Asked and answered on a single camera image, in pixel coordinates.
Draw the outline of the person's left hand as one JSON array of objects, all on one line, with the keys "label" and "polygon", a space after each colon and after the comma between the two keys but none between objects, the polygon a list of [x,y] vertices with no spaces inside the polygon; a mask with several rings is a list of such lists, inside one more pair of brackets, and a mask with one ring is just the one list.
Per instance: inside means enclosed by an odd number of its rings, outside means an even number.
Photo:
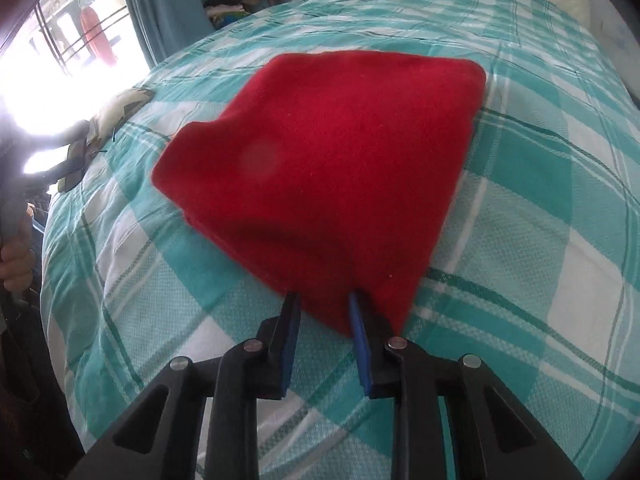
[{"label": "person's left hand", "polygon": [[27,207],[17,233],[1,246],[0,278],[8,292],[24,292],[32,284],[32,208]]}]

